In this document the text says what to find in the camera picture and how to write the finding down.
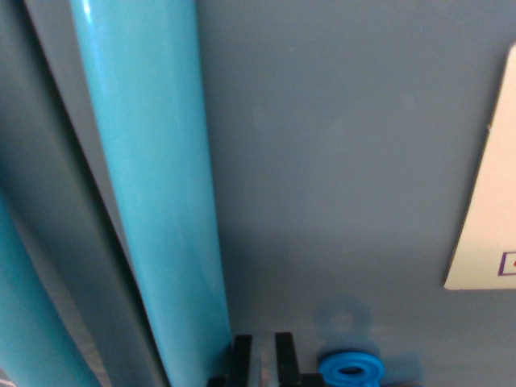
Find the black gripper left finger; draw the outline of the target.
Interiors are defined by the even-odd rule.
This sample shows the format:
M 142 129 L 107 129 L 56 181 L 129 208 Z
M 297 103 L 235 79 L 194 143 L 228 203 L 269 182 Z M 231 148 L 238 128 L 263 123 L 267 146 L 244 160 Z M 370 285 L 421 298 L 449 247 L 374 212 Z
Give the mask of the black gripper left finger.
M 255 346 L 253 335 L 236 335 L 231 344 L 227 369 L 222 374 L 210 377 L 207 386 L 260 386 L 258 352 Z

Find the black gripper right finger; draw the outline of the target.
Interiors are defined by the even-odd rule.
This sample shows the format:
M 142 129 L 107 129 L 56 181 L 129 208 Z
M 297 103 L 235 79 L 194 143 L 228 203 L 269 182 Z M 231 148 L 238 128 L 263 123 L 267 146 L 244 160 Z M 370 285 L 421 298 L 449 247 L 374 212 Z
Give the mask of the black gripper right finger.
M 293 334 L 274 334 L 273 361 L 265 376 L 266 386 L 323 386 L 323 377 L 317 372 L 300 371 Z

